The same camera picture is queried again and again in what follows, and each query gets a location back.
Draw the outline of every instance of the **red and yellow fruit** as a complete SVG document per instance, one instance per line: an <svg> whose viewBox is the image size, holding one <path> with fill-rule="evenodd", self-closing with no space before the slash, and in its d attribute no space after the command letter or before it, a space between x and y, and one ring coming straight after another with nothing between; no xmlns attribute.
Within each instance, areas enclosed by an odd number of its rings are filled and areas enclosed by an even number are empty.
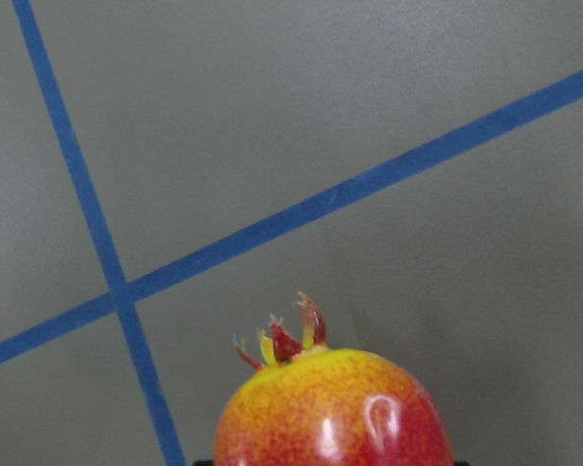
<svg viewBox="0 0 583 466"><path fill-rule="evenodd" d="M223 411L215 466L452 466L421 384L377 354L329 349L322 314L299 294L302 344L273 318L265 363L236 346L256 372Z"/></svg>

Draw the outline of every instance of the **gray surface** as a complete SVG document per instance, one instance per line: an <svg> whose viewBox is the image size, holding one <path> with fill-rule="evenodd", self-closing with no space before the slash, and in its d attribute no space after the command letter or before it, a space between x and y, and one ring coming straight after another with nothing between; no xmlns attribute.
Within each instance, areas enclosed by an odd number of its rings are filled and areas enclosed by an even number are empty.
<svg viewBox="0 0 583 466"><path fill-rule="evenodd" d="M129 279L583 68L583 1L149 3L33 2ZM458 458L583 464L583 101L139 303L189 461L297 289ZM3 2L0 341L104 291ZM161 463L113 316L0 366L0 464Z"/></svg>

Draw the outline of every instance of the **dark object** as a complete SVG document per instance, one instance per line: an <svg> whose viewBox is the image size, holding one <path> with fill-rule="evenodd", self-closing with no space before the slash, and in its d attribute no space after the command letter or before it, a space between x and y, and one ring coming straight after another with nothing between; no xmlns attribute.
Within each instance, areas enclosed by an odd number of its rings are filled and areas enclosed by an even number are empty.
<svg viewBox="0 0 583 466"><path fill-rule="evenodd" d="M194 461L192 466L214 466L214 461L211 459L201 459ZM470 466L466 461L456 461L454 466Z"/></svg>

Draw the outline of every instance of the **blue tape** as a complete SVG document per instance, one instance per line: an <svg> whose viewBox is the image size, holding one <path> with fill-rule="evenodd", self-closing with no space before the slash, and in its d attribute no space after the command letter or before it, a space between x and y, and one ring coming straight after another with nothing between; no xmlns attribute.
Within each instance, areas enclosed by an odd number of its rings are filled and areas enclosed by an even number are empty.
<svg viewBox="0 0 583 466"><path fill-rule="evenodd" d="M583 71L150 272L130 295L145 299L582 98Z"/></svg>
<svg viewBox="0 0 583 466"><path fill-rule="evenodd" d="M98 296L0 343L0 364L73 332L114 311L109 294Z"/></svg>
<svg viewBox="0 0 583 466"><path fill-rule="evenodd" d="M101 204L88 174L85 158L75 141L74 130L51 68L34 12L27 0L14 0L14 7L28 47L51 122L80 201L86 225L95 245L110 297L138 375L167 465L185 465L175 426L161 393L157 372L134 302L129 299L125 277Z"/></svg>

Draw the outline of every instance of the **speckled fruit skin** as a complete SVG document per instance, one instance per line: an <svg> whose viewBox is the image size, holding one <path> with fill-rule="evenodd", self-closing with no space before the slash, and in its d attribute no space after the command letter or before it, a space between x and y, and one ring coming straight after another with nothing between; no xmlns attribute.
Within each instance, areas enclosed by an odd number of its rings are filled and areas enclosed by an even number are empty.
<svg viewBox="0 0 583 466"><path fill-rule="evenodd" d="M387 359L317 345L232 396L215 466L453 466L428 392Z"/></svg>

